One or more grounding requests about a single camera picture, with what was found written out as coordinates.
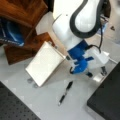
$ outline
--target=cable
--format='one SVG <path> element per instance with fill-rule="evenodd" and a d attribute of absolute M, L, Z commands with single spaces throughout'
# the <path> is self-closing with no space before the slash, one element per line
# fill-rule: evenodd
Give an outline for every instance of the cable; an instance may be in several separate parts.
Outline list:
<path fill-rule="evenodd" d="M 102 32 L 102 24 L 101 24 L 101 22 L 100 22 L 100 30 L 101 30 L 101 40 L 100 40 L 99 46 L 92 44 L 92 45 L 89 45 L 85 50 L 88 50 L 88 49 L 90 49 L 92 47 L 96 47 L 99 50 L 99 52 L 101 53 L 101 46 L 102 46 L 102 43 L 103 43 L 103 32 Z"/>
<path fill-rule="evenodd" d="M 101 51 L 101 46 L 103 43 L 103 32 L 102 32 L 102 23 L 101 22 L 100 22 L 100 30 L 101 30 L 101 40 L 100 40 L 99 50 Z"/>

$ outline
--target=pen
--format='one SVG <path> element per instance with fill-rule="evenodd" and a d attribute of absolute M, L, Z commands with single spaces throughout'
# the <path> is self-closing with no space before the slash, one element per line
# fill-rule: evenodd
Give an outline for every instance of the pen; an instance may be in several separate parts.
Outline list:
<path fill-rule="evenodd" d="M 60 106 L 61 103 L 63 102 L 65 96 L 67 95 L 67 92 L 68 92 L 68 91 L 70 90 L 70 88 L 72 87 L 72 84 L 73 84 L 73 81 L 69 82 L 69 84 L 68 84 L 68 86 L 67 86 L 67 88 L 66 88 L 66 90 L 65 90 L 65 93 L 63 94 L 63 96 L 61 97 L 61 99 L 60 99 L 60 101 L 59 101 L 59 103 L 58 103 L 58 106 Z"/>

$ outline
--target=black cable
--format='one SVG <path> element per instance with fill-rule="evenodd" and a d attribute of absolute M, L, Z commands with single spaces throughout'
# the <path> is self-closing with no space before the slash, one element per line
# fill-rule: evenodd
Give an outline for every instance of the black cable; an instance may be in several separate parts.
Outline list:
<path fill-rule="evenodd" d="M 101 30 L 101 40 L 100 40 L 99 50 L 101 51 L 101 46 L 103 43 L 103 32 L 102 32 L 102 23 L 101 22 L 100 22 L 100 30 Z"/>
<path fill-rule="evenodd" d="M 105 18 L 104 16 L 100 16 L 101 19 L 103 19 L 104 21 L 108 22 L 107 18 Z"/>
<path fill-rule="evenodd" d="M 100 22 L 100 30 L 101 30 L 101 40 L 100 40 L 99 46 L 92 44 L 92 45 L 89 45 L 85 50 L 88 50 L 88 49 L 90 49 L 92 47 L 96 47 L 99 50 L 99 52 L 101 53 L 101 46 L 102 46 L 102 43 L 103 43 L 103 32 L 102 32 L 102 24 L 101 24 L 101 22 Z"/>

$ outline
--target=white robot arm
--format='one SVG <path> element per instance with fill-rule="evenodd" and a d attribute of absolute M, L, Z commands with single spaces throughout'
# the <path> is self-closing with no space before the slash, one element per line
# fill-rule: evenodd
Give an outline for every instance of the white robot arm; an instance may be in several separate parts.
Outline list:
<path fill-rule="evenodd" d="M 56 36 L 64 44 L 70 57 L 76 60 L 73 74 L 84 72 L 87 68 L 103 67 L 109 60 L 99 51 L 100 48 L 89 46 L 84 40 L 96 34 L 100 28 L 103 2 L 104 0 L 83 0 L 74 12 L 61 14 L 53 23 Z"/>

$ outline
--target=white table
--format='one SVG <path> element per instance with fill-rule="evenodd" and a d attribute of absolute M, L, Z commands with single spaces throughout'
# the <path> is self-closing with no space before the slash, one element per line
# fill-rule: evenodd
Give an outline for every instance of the white table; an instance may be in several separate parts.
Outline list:
<path fill-rule="evenodd" d="M 111 43 L 107 43 L 107 45 L 109 47 L 106 47 L 106 50 L 110 48 Z M 119 60 L 119 56 L 114 54 L 115 58 Z M 3 47 L 0 47 L 0 80 L 38 117 L 42 120 L 103 120 L 86 105 L 88 98 L 99 86 L 98 83 L 83 74 L 70 75 L 70 66 L 64 62 L 42 88 L 35 88 L 34 82 L 28 83 L 27 79 L 30 76 L 25 71 L 31 60 L 32 58 L 9 66 Z M 106 65 L 108 73 L 114 66 L 115 64 L 111 64 L 111 62 Z M 74 80 L 73 86 L 63 104 L 58 107 L 58 101 L 71 80 Z"/>

